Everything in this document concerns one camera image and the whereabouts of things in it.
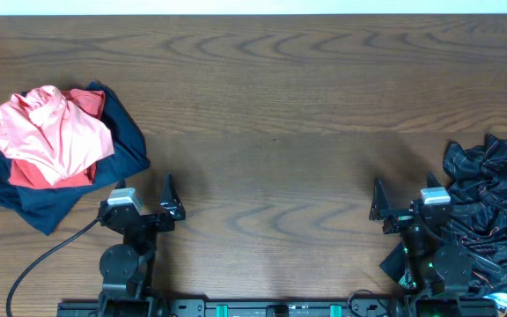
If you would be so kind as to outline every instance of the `wooden table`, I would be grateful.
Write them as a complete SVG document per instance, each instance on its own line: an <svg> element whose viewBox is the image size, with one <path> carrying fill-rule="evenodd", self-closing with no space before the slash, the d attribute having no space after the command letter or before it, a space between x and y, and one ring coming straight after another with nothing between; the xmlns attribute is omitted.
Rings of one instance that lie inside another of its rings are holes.
<svg viewBox="0 0 507 317"><path fill-rule="evenodd" d="M93 79L146 137L151 168L129 185L154 210L171 171L187 207L160 238L159 289L390 292L378 265L399 238L367 218L373 178L404 207L427 171L444 175L448 140L507 137L507 16L0 18L0 104ZM110 189L49 237L0 208L0 316L20 272L94 219ZM101 253L120 241L95 227L52 255L18 288L14 313L96 298Z"/></svg>

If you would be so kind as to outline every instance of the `light pink fabric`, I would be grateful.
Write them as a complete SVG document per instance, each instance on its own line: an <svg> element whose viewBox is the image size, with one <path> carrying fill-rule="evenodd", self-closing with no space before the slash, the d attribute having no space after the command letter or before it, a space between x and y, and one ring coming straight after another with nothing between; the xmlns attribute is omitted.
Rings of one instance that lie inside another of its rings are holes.
<svg viewBox="0 0 507 317"><path fill-rule="evenodd" d="M26 97L13 94L0 106L1 152L34 164L50 185L112 155L111 131L80 108L88 93L74 89L64 96L45 85Z"/></svg>

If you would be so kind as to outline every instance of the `cable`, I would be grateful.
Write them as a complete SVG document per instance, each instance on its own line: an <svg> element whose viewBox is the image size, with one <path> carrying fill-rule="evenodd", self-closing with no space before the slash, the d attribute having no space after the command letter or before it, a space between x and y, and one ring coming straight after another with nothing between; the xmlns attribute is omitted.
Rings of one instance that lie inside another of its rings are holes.
<svg viewBox="0 0 507 317"><path fill-rule="evenodd" d="M452 243L450 241L447 241L445 239L443 239L442 237L440 237L439 235L435 234L428 225L426 225L426 223L423 221L423 217L422 217L422 213L421 212L417 212L417 217L418 219L418 222L420 223L420 225L422 226L422 228L425 230L425 232L433 239L439 241L439 242L442 242L442 243L445 243L447 245L451 245ZM507 275L507 269L501 267L500 265L492 262L491 260L485 258L484 256L482 255L479 255L479 254L476 254L474 252L471 252L469 251L467 248L465 247L461 247L460 248L463 252L465 252L466 254L469 254L471 256L473 256L474 258L476 258L477 260L481 260L483 262L485 262L486 264L488 264L489 266L503 272L505 275Z"/></svg>
<svg viewBox="0 0 507 317"><path fill-rule="evenodd" d="M353 298L355 295L357 295L359 292L362 292L362 291L366 291L368 293L370 293L371 295L375 295L375 293L373 293L372 291L369 291L369 290L365 290L365 289L360 289L360 290L357 290L357 291L354 291L351 296L349 296L348 298L348 309L356 316L356 317L362 317L359 313L356 313L353 311L353 309L351 309L351 298ZM381 315L379 317L384 317L384 316L388 316L390 315L390 313L388 312L388 308L386 308L385 304L383 304L383 302L380 301L380 299L377 299L377 302L378 304L383 307L385 309L385 314L384 315Z"/></svg>
<svg viewBox="0 0 507 317"><path fill-rule="evenodd" d="M46 259L49 255L52 253L60 250L65 245L69 244L71 241L79 238L80 235L87 232L89 229L91 229L95 224L97 224L100 221L100 218L96 218L95 220L91 221L90 224L88 224L84 229L80 230L78 233L71 236L69 239L65 240L64 242L60 243L59 245L51 248L48 250L45 254L41 255L36 261L33 262L33 264L29 265L28 268L26 268L23 273L17 278L17 281L15 281L15 284L11 287L9 290L9 295L7 295L7 303L5 305L5 309L7 311L7 317L13 317L13 314L11 313L11 301L13 300L13 294L15 294L15 290L17 290L18 285L21 283L23 278L32 270L34 267L42 262L42 260Z"/></svg>

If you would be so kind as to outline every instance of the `black cloth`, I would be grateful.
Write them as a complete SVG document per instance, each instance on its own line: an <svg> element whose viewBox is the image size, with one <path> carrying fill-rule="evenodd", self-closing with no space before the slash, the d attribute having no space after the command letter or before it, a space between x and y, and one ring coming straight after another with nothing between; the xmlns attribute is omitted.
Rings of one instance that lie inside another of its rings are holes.
<svg viewBox="0 0 507 317"><path fill-rule="evenodd" d="M124 110L114 92L101 83L90 83L88 91L106 94L101 120L111 130L114 154L97 162L91 186L31 189L11 185L11 160L0 152L0 206L15 210L27 223L49 235L81 196L125 179L150 166L143 135Z"/></svg>
<svg viewBox="0 0 507 317"><path fill-rule="evenodd" d="M486 135L484 145L468 150L450 143L444 170L453 180L448 188L453 218L442 227L442 235L507 269L507 140ZM408 268L392 259L403 258L398 246L387 258L387 265L381 265L396 282ZM480 296L507 292L507 276L476 262L469 286Z"/></svg>

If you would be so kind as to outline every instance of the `white wall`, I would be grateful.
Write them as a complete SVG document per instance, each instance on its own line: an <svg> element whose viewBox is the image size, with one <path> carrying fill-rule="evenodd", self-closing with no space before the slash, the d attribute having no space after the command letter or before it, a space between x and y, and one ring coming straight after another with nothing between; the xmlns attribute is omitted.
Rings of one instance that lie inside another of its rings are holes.
<svg viewBox="0 0 507 317"><path fill-rule="evenodd" d="M507 13L507 0L0 0L0 15Z"/></svg>

